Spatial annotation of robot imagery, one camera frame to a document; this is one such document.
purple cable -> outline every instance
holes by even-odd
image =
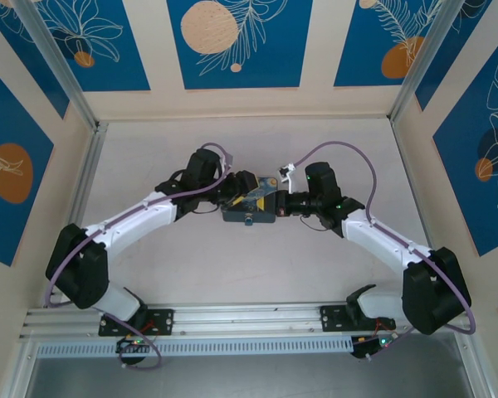
[[[56,281],[61,276],[61,273],[63,272],[63,270],[65,269],[65,267],[71,262],[71,260],[74,258],[74,256],[76,256],[85,246],[87,246],[91,241],[93,241],[93,239],[96,238],[98,235],[102,234],[104,231],[106,231],[109,228],[115,226],[116,224],[120,223],[121,221],[127,219],[128,217],[131,217],[132,215],[134,215],[134,214],[142,211],[147,206],[156,205],[156,204],[159,204],[159,203],[161,203],[163,201],[171,201],[172,199],[177,199],[179,197],[189,197],[191,195],[198,195],[200,193],[204,193],[206,191],[210,191],[211,189],[213,189],[213,188],[217,187],[219,184],[221,184],[222,181],[227,177],[227,174],[231,170],[231,167],[232,167],[232,155],[230,153],[228,153],[221,145],[219,145],[217,143],[205,143],[201,148],[205,148],[205,147],[209,147],[209,146],[213,146],[213,147],[218,148],[222,152],[222,154],[223,154],[223,156],[225,158],[225,163],[227,164],[226,167],[225,167],[225,170],[223,171],[223,173],[221,174],[221,176],[214,183],[212,183],[208,187],[196,189],[194,191],[180,192],[180,193],[175,193],[173,195],[168,195],[166,197],[160,197],[159,199],[155,199],[154,201],[148,202],[148,204],[146,206],[141,205],[141,206],[134,207],[134,208],[130,209],[129,211],[127,211],[126,213],[122,214],[121,216],[115,218],[113,221],[107,223],[105,225],[105,229],[104,230],[97,230],[92,235],[88,236],[78,246],[76,246],[68,254],[67,257],[65,257],[65,259],[59,264],[59,266],[57,267],[56,271],[52,275],[52,277],[50,279],[50,282],[48,283],[48,285],[46,287],[46,292],[44,294],[45,305],[47,307],[49,307],[49,308],[59,308],[59,307],[64,307],[65,305],[71,304],[71,301],[67,301],[65,303],[53,303],[51,301],[51,292],[52,292],[54,286],[56,285]],[[143,338],[144,341],[147,342],[154,349],[154,351],[157,353],[157,356],[158,356],[159,360],[158,360],[158,362],[157,362],[157,364],[155,366],[151,366],[151,367],[130,366],[129,367],[130,369],[135,369],[135,370],[153,370],[153,369],[157,369],[157,368],[160,367],[160,362],[161,362],[160,351],[154,345],[154,343],[151,340],[149,340],[143,333],[141,333],[137,329],[133,328],[127,322],[122,321],[121,319],[118,319],[117,317],[115,317],[114,315],[112,315],[110,313],[105,313],[105,315],[108,318],[111,318],[115,322],[117,322],[120,325],[122,325],[124,328],[127,328],[132,333],[135,333],[137,336],[140,336],[141,338]]]
[[[399,243],[406,250],[409,250],[409,244],[405,240],[396,236],[391,231],[386,230],[382,226],[376,224],[376,222],[373,223],[373,221],[372,221],[373,217],[371,217],[371,205],[373,204],[374,193],[376,192],[376,188],[378,185],[378,179],[376,177],[376,170],[374,169],[373,163],[370,161],[370,159],[367,157],[367,155],[361,149],[359,149],[358,147],[354,146],[351,143],[344,143],[343,141],[328,141],[326,143],[322,143],[322,144],[318,145],[317,147],[315,147],[314,149],[309,151],[306,154],[306,156],[304,156],[299,162],[293,163],[293,165],[295,166],[295,168],[297,168],[306,159],[308,159],[310,156],[312,156],[315,152],[317,152],[321,148],[326,147],[328,145],[341,145],[341,146],[353,149],[359,156],[361,156],[364,159],[364,161],[369,166],[369,169],[371,170],[371,174],[373,175],[373,188],[371,189],[371,193],[369,194],[369,199],[367,200],[367,204],[365,205],[365,215],[367,216],[369,223],[371,225],[373,225],[376,229],[378,229],[379,231],[384,233],[386,236],[388,236],[389,238],[391,238],[394,241],[396,241],[397,243]],[[474,318],[474,313],[472,312],[470,306],[466,302],[465,298],[463,297],[463,295],[461,294],[461,292],[459,291],[457,286],[447,277],[447,275],[444,272],[441,271],[441,269],[439,267],[437,267],[437,265],[433,261],[428,259],[428,257],[426,257],[423,253],[421,253],[417,249],[413,249],[412,252],[415,255],[417,255],[421,260],[423,260],[426,264],[428,264],[436,272],[436,274],[439,275],[439,277],[448,285],[450,290],[456,295],[457,299],[460,301],[461,306],[465,310],[466,315],[469,319],[469,323],[470,323],[470,328],[468,330],[459,328],[457,326],[448,325],[448,324],[445,326],[447,328],[455,330],[456,332],[459,332],[459,333],[474,334],[474,332],[476,331],[476,319]],[[411,332],[411,330],[404,333],[401,337],[407,336],[408,333]]]

